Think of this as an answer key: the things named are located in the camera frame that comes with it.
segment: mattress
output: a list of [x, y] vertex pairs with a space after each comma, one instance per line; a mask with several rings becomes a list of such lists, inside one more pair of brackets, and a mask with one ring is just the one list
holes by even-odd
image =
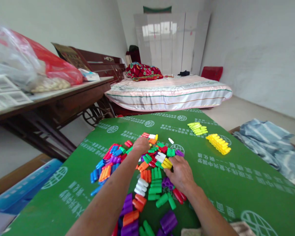
[[105, 95], [133, 111], [169, 111], [219, 106], [232, 97], [226, 84], [197, 75], [135, 82], [122, 80]]

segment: red plastic stool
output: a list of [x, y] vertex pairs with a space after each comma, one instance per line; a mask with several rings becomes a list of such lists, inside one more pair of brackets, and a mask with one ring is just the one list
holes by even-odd
[[223, 67], [203, 67], [201, 77], [220, 81], [222, 73], [223, 73]]

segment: green tablecloth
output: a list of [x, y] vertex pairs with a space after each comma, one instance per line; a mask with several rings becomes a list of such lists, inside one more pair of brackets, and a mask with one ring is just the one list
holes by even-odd
[[[230, 144], [231, 152], [223, 156], [206, 136], [195, 136], [187, 126], [191, 122], [207, 126], [208, 134], [219, 134]], [[143, 132], [158, 134], [160, 142], [185, 153], [195, 181], [228, 222], [245, 220], [257, 235], [295, 235], [295, 186], [198, 109], [103, 120], [5, 235], [65, 235], [92, 200], [90, 193], [98, 184], [90, 183], [90, 173], [108, 148], [113, 143], [125, 147], [125, 141], [134, 141]], [[136, 170], [129, 192], [139, 176]], [[182, 228], [200, 226], [188, 201], [176, 204], [179, 224], [174, 235], [180, 235]], [[147, 219], [156, 233], [159, 220], [169, 209], [169, 203], [157, 209], [155, 201], [148, 201], [140, 224]]]

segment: wardrobe door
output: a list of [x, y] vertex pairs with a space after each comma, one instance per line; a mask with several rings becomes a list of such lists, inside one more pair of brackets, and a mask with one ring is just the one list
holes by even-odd
[[148, 37], [152, 66], [162, 71], [162, 45], [161, 45], [161, 20], [160, 14], [147, 14]]
[[171, 35], [172, 35], [172, 74], [178, 75], [181, 71], [184, 45], [185, 13], [171, 14]]
[[193, 48], [197, 30], [198, 12], [187, 12], [185, 20], [182, 71], [191, 71]]
[[207, 29], [210, 21], [210, 12], [201, 11], [198, 14], [197, 30], [195, 32], [195, 41], [193, 48], [193, 63], [191, 74], [200, 75], [201, 62], [203, 57], [204, 46], [207, 39]]
[[162, 74], [172, 74], [172, 14], [160, 14]]
[[135, 14], [134, 24], [138, 39], [138, 47], [140, 52], [141, 63], [152, 65], [150, 52], [150, 38], [148, 33], [148, 16], [146, 14]]

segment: floral blanket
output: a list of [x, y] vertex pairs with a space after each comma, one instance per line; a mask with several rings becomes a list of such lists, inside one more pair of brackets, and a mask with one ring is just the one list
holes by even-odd
[[133, 81], [162, 79], [163, 75], [157, 67], [147, 66], [138, 62], [132, 62], [126, 69], [127, 75]]

